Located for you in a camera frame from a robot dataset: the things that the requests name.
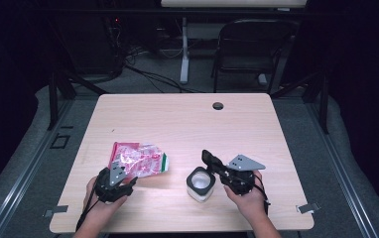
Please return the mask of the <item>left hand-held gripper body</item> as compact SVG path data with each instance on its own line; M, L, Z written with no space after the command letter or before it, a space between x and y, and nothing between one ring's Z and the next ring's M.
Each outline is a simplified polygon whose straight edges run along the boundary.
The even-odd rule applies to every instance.
M102 202L115 202L120 196L121 186L131 186L123 183L127 177L125 168L118 163L112 163L109 168L101 170L95 182L95 193Z

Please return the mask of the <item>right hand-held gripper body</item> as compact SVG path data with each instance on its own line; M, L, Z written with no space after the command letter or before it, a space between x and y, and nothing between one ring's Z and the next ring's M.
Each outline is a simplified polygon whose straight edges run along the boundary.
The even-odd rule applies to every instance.
M221 182L227 185L235 194L248 193L255 185L254 171L265 170L266 167L244 155L237 155L227 166L227 179Z

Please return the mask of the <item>pink and white plastic bag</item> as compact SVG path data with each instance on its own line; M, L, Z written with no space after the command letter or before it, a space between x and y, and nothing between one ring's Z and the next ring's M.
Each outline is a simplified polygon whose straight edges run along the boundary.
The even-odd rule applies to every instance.
M144 178L166 172L169 158L153 144L115 142L108 168L113 166L123 168L128 179Z

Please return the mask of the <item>clear jar with black lid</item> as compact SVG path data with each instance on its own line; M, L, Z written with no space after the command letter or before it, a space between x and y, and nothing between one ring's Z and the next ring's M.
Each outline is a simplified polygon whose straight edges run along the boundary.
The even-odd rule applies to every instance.
M201 152L204 167L196 167L187 177L188 194L198 202L207 201L213 193L216 175L224 168L222 161L210 151Z

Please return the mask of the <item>person's left hand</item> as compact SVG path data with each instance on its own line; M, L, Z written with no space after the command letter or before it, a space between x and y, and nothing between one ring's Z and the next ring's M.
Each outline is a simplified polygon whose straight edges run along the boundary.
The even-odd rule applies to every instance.
M83 207L91 206L90 211L87 213L87 218L110 218L126 202L127 197L123 196L111 203L100 202L95 195L91 194L95 181L96 177L91 178L86 186Z

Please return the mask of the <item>person's right hand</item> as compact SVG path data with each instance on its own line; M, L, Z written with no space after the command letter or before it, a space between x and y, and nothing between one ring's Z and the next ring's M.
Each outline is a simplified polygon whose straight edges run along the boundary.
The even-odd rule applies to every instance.
M244 217L254 212L264 212L266 214L262 175L258 171L254 171L253 174L255 178L255 186L250 192L244 195L235 194L227 185L223 187L228 198L236 204L238 210Z

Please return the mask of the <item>white desk leg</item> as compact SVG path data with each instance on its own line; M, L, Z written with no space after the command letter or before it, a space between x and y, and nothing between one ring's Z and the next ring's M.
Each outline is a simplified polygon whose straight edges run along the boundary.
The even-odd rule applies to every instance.
M181 66L180 83L187 84L189 82L189 46L188 46L188 23L187 19L183 18L182 21L182 42L183 42L183 57Z

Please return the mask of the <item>black folding chair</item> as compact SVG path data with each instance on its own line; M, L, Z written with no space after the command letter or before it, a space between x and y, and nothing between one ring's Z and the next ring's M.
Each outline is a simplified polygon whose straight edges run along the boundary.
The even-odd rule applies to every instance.
M211 77L217 90L218 74L255 73L269 75L270 93L284 45L293 37L298 23L290 20L239 19L219 32Z

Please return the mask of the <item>dark equipment cabinet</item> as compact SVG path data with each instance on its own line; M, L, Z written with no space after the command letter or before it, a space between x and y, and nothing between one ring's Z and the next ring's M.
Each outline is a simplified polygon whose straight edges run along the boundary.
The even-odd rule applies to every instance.
M118 32L105 17L58 17L63 42L75 69L81 74L107 74L117 77L123 71L123 58L114 46Z

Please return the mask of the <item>grey metal table bracket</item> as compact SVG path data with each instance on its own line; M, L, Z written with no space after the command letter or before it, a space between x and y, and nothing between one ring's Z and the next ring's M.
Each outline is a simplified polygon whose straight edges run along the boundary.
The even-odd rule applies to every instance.
M65 213L67 212L68 205L60 205L60 206L55 206L51 209L46 209L44 211L43 217L52 217L56 213Z

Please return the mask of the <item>metal floor rail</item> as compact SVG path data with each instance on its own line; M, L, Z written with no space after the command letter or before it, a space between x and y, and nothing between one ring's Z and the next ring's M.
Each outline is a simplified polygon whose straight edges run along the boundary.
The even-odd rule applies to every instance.
M343 192L350 211L357 223L363 238L379 238L356 189L343 165L340 155L328 134L325 134L318 121L318 114L313 104L306 104L307 111L312 119L320 139L323 141L329 154L329 162Z
M30 128L0 175L0 236L27 192L44 160L44 153L72 105L73 100L61 103L59 118L51 130L48 129L51 123L49 105L40 105Z

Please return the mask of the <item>black metal frame stand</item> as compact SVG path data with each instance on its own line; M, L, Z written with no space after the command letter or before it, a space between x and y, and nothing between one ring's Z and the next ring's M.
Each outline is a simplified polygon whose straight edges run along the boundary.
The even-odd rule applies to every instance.
M76 97L76 91L73 83L78 83L97 95L106 94L107 91L99 88L93 83L85 80L83 77L66 69L56 70L49 77L49 101L50 101L50 124L48 130L51 131L59 121L59 104L58 92L67 100L73 100Z
M301 85L306 85L302 99L305 103L314 103L316 98L319 97L318 108L318 123L325 134L328 133L327 129L327 110L328 110L328 78L324 70L313 72L306 77L284 86L282 89L271 94L273 99L282 97L288 94Z

